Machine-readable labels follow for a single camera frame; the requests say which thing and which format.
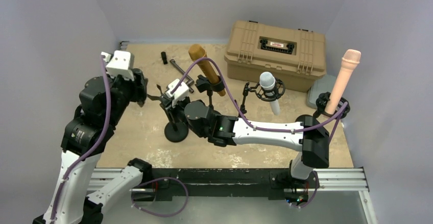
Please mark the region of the black clip mic stand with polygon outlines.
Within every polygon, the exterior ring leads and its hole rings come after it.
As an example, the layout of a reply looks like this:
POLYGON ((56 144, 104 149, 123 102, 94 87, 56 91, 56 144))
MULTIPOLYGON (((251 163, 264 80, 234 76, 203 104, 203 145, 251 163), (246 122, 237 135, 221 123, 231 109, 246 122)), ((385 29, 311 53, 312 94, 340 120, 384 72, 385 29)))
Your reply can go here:
MULTIPOLYGON (((160 91, 160 95, 164 94, 162 92, 161 86, 156 85, 160 91)), ((189 128, 188 125, 181 122, 178 123, 167 123, 164 128, 164 135, 170 142, 180 142, 188 136, 189 128)))

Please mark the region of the black round-base mic stand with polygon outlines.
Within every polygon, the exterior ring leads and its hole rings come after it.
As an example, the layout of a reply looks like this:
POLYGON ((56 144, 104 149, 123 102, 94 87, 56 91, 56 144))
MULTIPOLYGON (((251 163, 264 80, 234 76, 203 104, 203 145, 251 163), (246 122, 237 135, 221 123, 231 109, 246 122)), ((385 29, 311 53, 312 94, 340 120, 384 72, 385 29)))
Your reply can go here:
POLYGON ((217 78, 218 78, 218 82, 216 84, 212 84, 207 77, 203 75, 198 75, 198 78, 196 79, 196 83, 195 83, 195 86, 200 93, 206 91, 207 96, 209 98, 209 107, 212 109, 213 109, 213 104, 212 104, 213 92, 225 91, 225 85, 221 80, 221 77, 217 76, 217 78))

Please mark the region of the gold microphone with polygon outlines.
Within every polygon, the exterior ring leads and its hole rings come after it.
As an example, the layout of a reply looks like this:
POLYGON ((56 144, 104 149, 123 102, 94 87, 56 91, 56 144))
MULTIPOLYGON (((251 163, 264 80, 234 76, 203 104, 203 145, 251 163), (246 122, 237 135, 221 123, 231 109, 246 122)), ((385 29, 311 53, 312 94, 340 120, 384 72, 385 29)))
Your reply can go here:
MULTIPOLYGON (((208 60, 203 59, 207 58, 206 50, 200 44, 193 44, 190 46, 188 54, 192 61, 197 61, 198 59, 201 59, 200 62, 197 62, 197 65, 201 69, 204 76, 207 77, 212 84, 216 84, 218 82, 218 75, 211 66, 211 63, 208 60)), ((220 91, 217 93, 219 94, 219 96, 226 95, 226 91, 220 91)))

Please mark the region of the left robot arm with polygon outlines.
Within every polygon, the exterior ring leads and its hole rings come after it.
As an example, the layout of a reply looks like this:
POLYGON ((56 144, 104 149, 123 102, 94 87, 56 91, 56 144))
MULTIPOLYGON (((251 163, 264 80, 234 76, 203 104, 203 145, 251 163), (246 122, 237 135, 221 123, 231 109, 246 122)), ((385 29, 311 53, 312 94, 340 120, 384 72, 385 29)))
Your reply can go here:
POLYGON ((132 74, 133 80, 106 74, 86 82, 79 94, 81 103, 64 130, 55 193, 47 211, 34 223, 101 223, 129 189, 151 184, 151 164, 133 159, 108 185, 92 194, 87 192, 96 164, 125 109, 131 102, 145 104, 148 79, 138 68, 132 69, 132 74))

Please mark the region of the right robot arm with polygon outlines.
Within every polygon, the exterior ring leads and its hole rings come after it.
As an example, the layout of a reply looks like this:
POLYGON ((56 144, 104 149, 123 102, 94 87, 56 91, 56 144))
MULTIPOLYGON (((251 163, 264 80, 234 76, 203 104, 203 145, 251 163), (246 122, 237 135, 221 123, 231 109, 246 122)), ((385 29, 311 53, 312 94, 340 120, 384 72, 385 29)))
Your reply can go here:
POLYGON ((220 114, 202 100, 190 101, 189 97, 177 101, 162 94, 158 99, 177 128, 216 146, 263 144, 297 151, 286 174, 294 187, 304 183, 313 169, 329 167, 329 132, 313 116, 300 115, 292 123, 266 123, 220 114))

